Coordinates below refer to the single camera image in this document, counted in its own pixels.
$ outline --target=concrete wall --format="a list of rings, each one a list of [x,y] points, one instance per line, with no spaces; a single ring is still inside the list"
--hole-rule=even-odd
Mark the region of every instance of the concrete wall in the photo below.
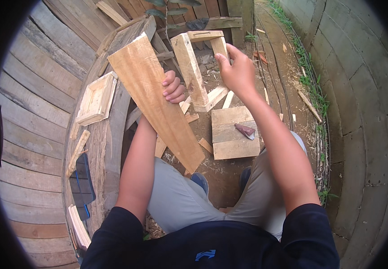
[[[365,268],[388,235],[388,34],[362,0],[281,0],[331,102],[328,209],[341,268]]]

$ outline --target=hand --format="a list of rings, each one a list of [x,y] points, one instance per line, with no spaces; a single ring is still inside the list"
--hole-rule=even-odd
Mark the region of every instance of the hand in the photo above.
[[[235,46],[227,44],[227,51],[234,60],[233,65],[230,65],[224,55],[220,53],[215,55],[223,82],[240,99],[252,96],[256,93],[254,64]]]
[[[163,95],[167,101],[171,103],[179,103],[185,100],[185,87],[181,85],[181,79],[176,77],[176,73],[170,70],[165,73],[166,78],[163,81],[163,86],[167,86],[164,90]]]

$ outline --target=right hand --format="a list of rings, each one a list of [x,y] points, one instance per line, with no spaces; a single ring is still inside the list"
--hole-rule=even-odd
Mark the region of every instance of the right hand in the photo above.
[[[252,60],[233,45],[227,44],[227,51],[234,60],[233,65],[230,65],[224,55],[215,55],[224,84],[240,99],[252,96],[256,93],[255,67]]]

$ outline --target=blue shoe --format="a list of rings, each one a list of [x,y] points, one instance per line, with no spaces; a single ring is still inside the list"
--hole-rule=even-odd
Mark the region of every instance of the blue shoe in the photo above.
[[[241,194],[242,192],[244,192],[244,189],[246,187],[246,184],[248,183],[248,179],[250,176],[251,176],[251,166],[248,166],[242,171],[239,177],[239,188],[240,188]]]
[[[209,195],[209,184],[202,174],[194,172],[190,179],[203,189],[203,191],[206,193],[206,196]]]

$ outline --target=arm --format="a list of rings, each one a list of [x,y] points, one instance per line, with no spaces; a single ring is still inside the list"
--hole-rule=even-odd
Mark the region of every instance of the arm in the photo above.
[[[166,73],[163,96],[167,101],[179,103],[185,99],[185,87],[175,78],[175,72]],[[157,132],[142,115],[122,168],[116,207],[122,207],[135,215],[143,224],[152,186],[154,185],[154,157]]]
[[[233,65],[215,55],[221,77],[251,112],[270,156],[273,175],[281,188],[287,215],[302,204],[320,204],[309,160],[285,124],[256,91],[252,61],[227,44]]]

